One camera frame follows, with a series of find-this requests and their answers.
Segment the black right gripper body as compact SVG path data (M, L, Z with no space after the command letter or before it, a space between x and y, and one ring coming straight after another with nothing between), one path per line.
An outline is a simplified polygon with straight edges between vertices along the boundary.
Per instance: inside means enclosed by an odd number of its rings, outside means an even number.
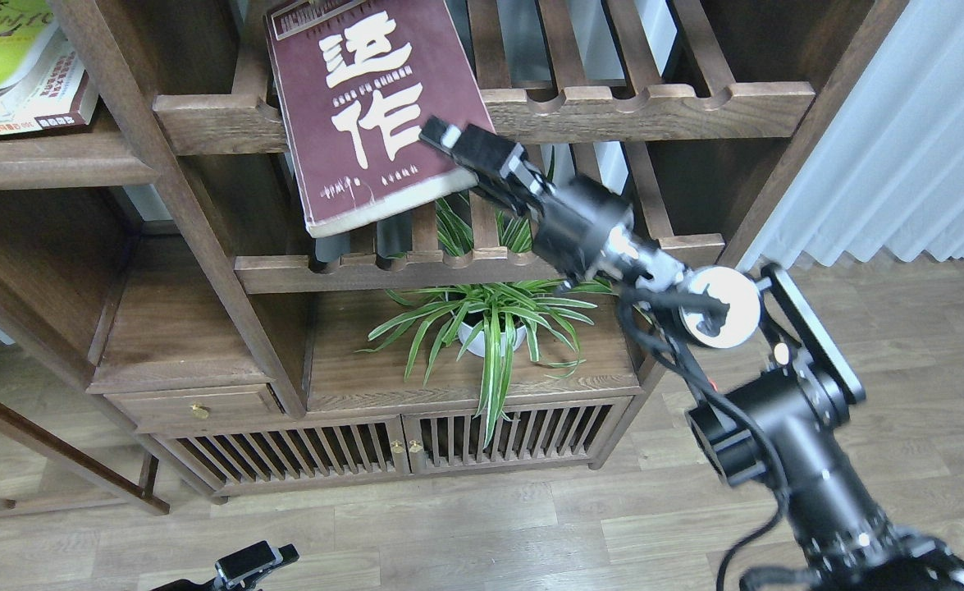
M679 259L634 235L631 202L587 176L561 185L535 180L527 202L537 218L534 254L572 283L602 276L624 286L672 288L687 276Z

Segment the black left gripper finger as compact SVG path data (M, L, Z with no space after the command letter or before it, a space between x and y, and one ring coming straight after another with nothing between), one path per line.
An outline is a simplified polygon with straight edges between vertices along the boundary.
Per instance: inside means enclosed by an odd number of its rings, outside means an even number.
M215 590L254 590L257 584L275 569L298 561L300 554L295 545L272 546L260 541L239 551L219 558L215 562L217 575Z

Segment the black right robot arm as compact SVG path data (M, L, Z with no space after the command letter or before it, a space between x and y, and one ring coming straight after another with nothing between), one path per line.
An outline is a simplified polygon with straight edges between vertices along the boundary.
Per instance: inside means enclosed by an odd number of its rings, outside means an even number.
M806 566L752 567L740 589L964 590L964 561L942 539L892 524L835 441L865 389L782 267L759 279L688 267L635 235L627 199L583 175L548 181L519 143L439 117L419 138L487 199L537 222L535 254L565 285L613 282L624 332L694 393L689 427L722 482L773 493L774 515L726 551L717 589L734 554L788 520Z

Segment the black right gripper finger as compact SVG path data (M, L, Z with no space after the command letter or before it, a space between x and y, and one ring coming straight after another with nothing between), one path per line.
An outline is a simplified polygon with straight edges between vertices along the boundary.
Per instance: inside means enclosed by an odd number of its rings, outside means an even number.
M455 125L429 117L419 132L419 139L435 150L447 154L456 164L479 176L508 178L518 176L532 181L530 191L535 202L552 195L552 185L541 171L529 161L523 145L493 134L474 124L460 130Z
M492 178L479 176L475 190L496 207L519 218L536 217L535 199L530 191L532 181L523 182L518 176Z

